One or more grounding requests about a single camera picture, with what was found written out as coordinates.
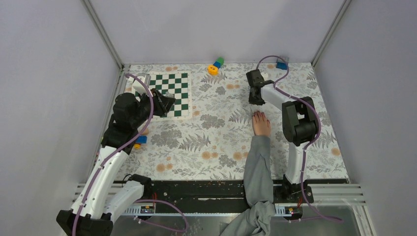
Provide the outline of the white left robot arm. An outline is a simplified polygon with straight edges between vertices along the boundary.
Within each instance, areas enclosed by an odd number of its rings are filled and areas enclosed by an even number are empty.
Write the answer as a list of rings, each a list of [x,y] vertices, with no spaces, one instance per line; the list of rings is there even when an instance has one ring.
[[[130,155],[136,140],[153,116],[166,115],[175,103],[174,95],[118,95],[109,125],[104,133],[93,172],[69,210],[60,210],[56,221],[68,236],[109,236],[114,223],[134,201],[147,202],[152,197],[150,179],[134,175],[113,197],[109,190],[117,172]]]

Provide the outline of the grey sleeved forearm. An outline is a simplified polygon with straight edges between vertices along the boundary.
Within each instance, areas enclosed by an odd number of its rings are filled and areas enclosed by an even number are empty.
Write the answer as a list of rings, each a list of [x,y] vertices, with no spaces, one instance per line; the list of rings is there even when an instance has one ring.
[[[273,181],[270,170],[270,138],[252,137],[243,185],[249,208],[233,219],[222,236],[269,236],[271,217],[276,214],[273,204]]]

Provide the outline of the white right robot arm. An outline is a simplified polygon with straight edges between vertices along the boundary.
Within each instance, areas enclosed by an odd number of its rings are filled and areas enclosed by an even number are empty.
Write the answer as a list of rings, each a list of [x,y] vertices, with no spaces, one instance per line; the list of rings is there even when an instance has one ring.
[[[298,98],[280,90],[272,80],[265,80],[259,69],[246,73],[250,86],[248,102],[270,103],[281,111],[282,131],[289,143],[287,170],[283,176],[280,197],[290,203],[308,201],[308,185],[303,179],[306,148],[315,142],[321,126],[311,97]]]

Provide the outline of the person's hand with painted nails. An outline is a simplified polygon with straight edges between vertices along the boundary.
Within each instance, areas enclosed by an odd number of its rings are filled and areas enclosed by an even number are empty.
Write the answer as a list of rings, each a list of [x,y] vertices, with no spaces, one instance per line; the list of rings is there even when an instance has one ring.
[[[271,134],[270,121],[267,119],[265,113],[256,111],[252,116],[252,126],[254,135],[256,136],[267,136]]]

